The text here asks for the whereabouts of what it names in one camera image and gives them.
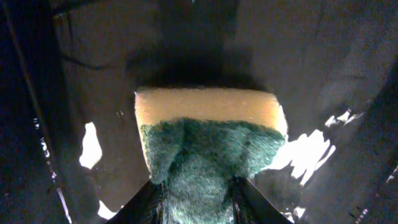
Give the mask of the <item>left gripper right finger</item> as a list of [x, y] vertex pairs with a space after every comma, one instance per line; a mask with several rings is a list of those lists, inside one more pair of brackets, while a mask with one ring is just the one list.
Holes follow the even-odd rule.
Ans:
[[232, 179], [231, 198], [236, 224], [292, 224], [245, 178]]

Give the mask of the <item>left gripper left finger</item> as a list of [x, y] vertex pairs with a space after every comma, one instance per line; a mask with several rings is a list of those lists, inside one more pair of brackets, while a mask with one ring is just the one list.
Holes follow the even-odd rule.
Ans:
[[105, 224], [161, 224], [163, 187], [150, 180]]

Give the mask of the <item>green yellow sponge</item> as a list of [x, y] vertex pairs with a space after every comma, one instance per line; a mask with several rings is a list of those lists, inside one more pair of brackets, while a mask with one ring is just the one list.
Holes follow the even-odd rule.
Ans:
[[283, 107], [264, 91], [145, 89], [135, 114], [163, 223], [236, 223], [236, 179], [269, 167], [287, 139]]

